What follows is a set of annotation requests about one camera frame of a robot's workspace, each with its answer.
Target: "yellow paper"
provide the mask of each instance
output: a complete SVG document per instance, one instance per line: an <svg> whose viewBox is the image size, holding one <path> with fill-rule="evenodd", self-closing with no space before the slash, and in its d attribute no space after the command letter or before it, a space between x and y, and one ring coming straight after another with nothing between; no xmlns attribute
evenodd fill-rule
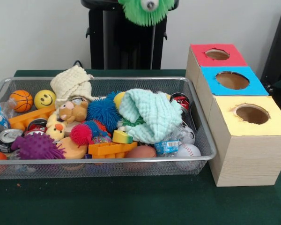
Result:
<svg viewBox="0 0 281 225"><path fill-rule="evenodd" d="M281 135L281 110L271 96L216 96L215 99L232 136ZM244 121L236 114L236 109L244 105L261 107L268 113L268 121L263 124Z"/></svg>

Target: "orange toy block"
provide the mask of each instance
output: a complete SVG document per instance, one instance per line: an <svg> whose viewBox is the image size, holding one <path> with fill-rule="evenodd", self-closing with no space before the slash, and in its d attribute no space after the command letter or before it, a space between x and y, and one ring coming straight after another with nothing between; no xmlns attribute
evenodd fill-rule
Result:
<svg viewBox="0 0 281 225"><path fill-rule="evenodd" d="M34 119L42 118L47 120L54 111L55 111L55 106L51 105L49 107L45 107L20 116L10 118L9 122L12 129L20 129L24 132L27 126Z"/></svg>
<svg viewBox="0 0 281 225"><path fill-rule="evenodd" d="M102 143L89 145L92 158L124 158L126 153L137 147L137 142L131 144Z"/></svg>

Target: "cloth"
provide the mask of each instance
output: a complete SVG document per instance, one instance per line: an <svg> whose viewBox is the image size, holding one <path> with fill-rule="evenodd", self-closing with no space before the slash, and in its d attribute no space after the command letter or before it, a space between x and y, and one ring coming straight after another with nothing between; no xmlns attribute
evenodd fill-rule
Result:
<svg viewBox="0 0 281 225"><path fill-rule="evenodd" d="M75 96L85 97L89 101L96 100L97 98L91 95L92 86L89 82L93 78L77 65L56 75L50 83L56 94L55 107L60 107Z"/></svg>
<svg viewBox="0 0 281 225"><path fill-rule="evenodd" d="M119 113L135 123L141 116L145 123L135 127L126 126L126 132L134 141L154 144L173 132L182 123L182 109L177 101L171 103L165 93L131 89L125 93Z"/></svg>

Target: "orange basketball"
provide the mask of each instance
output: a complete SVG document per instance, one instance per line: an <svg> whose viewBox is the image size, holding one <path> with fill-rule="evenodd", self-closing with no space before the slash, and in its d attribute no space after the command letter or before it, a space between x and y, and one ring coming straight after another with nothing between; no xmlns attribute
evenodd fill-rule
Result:
<svg viewBox="0 0 281 225"><path fill-rule="evenodd" d="M14 110L18 113L23 113L31 109L33 100L31 94L25 90L14 91L9 98L13 98L16 102Z"/></svg>

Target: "circular hole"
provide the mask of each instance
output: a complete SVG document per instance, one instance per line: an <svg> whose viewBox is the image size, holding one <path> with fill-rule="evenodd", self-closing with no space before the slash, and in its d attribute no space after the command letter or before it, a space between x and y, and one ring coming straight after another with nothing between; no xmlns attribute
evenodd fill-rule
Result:
<svg viewBox="0 0 281 225"><path fill-rule="evenodd" d="M218 82L225 88L233 90L245 89L249 86L250 81L241 74L234 72L222 72L216 76Z"/></svg>
<svg viewBox="0 0 281 225"><path fill-rule="evenodd" d="M205 54L207 57L213 60L227 60L230 57L228 53L220 49L210 49L207 52L205 52Z"/></svg>
<svg viewBox="0 0 281 225"><path fill-rule="evenodd" d="M264 124L268 121L268 113L256 105L241 106L236 110L236 114L244 121L255 124Z"/></svg>

